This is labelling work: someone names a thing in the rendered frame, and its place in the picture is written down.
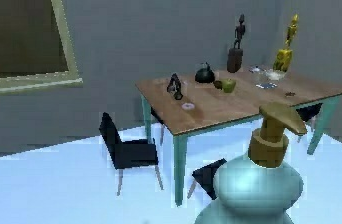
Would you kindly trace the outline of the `teal soap dispenser gold pump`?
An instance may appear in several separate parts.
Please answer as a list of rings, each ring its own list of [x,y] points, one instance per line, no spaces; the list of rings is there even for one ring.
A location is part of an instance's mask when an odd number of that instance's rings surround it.
[[[282,103],[259,107],[262,126],[255,129],[247,152],[220,166],[213,178],[216,199],[194,224],[294,224],[287,210],[299,199],[304,182],[284,161],[286,129],[307,133],[297,111]]]

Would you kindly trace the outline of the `black chair pale legs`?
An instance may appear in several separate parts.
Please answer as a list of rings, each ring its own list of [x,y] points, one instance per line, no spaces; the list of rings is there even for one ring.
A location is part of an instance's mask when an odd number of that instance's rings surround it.
[[[317,115],[320,113],[322,104],[315,104],[312,106],[303,107],[297,110],[301,119],[305,123],[310,123],[311,131],[314,131],[316,125]]]
[[[189,188],[187,193],[187,198],[190,198],[195,191],[197,185],[200,185],[201,188],[207,193],[207,195],[215,200],[217,198],[215,189],[214,189],[214,176],[217,170],[227,162],[226,159],[222,158],[220,160],[216,160],[208,165],[205,165],[199,169],[196,169],[192,172],[193,182]]]
[[[122,141],[111,116],[102,114],[99,132],[110,154],[113,167],[118,171],[118,186],[116,195],[122,190],[125,169],[153,166],[161,190],[164,189],[160,175],[159,159],[154,143],[147,139]]]

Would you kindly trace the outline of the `small black sculpture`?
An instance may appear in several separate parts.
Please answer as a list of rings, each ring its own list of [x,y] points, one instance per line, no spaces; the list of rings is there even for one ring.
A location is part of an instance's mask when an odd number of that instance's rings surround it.
[[[181,91],[181,81],[176,73],[171,75],[170,81],[167,86],[167,92],[172,94],[175,100],[181,100],[183,94]]]

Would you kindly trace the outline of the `wooden table teal legs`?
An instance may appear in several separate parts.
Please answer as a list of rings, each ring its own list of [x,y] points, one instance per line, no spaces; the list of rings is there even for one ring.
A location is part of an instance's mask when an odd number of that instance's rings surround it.
[[[302,108],[321,103],[321,114],[309,143],[307,153],[312,155],[323,136],[325,127],[342,96],[342,84],[316,80],[289,73],[273,89],[256,87],[255,75],[249,71],[229,73],[219,70],[222,79],[236,81],[232,93],[224,93],[211,84],[199,84],[192,75],[181,75],[181,100],[167,92],[168,77],[141,80],[136,83],[142,101],[146,137],[151,139],[151,110],[158,116],[173,136],[174,146],[174,200],[183,202],[187,140],[199,134],[220,130],[260,118],[259,107],[268,102],[286,103]],[[286,97],[288,92],[296,93]]]

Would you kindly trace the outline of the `black kettle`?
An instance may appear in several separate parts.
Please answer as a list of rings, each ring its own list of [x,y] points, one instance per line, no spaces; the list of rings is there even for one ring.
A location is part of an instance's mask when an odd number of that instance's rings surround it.
[[[195,74],[195,81],[198,83],[213,83],[215,81],[215,74],[207,62],[201,64],[201,68]]]

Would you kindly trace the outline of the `dark brown figure statue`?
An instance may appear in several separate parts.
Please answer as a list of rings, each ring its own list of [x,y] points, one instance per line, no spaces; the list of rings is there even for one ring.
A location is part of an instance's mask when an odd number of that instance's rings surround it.
[[[245,34],[246,28],[244,25],[245,16],[241,14],[238,20],[239,24],[235,28],[235,41],[233,47],[228,51],[227,71],[230,73],[237,72],[242,66],[243,49],[241,42]]]

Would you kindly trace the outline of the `clear glass bowl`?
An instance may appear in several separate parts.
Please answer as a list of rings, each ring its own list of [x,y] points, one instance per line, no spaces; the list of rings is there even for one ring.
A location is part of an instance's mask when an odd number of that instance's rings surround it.
[[[265,71],[265,75],[271,81],[279,81],[285,77],[286,73],[280,70],[268,69]]]

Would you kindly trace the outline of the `gold figure statue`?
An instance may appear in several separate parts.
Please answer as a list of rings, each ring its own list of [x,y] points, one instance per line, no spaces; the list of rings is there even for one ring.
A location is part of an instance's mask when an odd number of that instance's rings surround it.
[[[298,29],[299,16],[295,14],[289,26],[287,27],[286,39],[284,42],[284,47],[279,49],[273,64],[273,69],[275,71],[287,72],[292,60],[293,51],[291,49],[291,43],[293,38],[296,36]]]

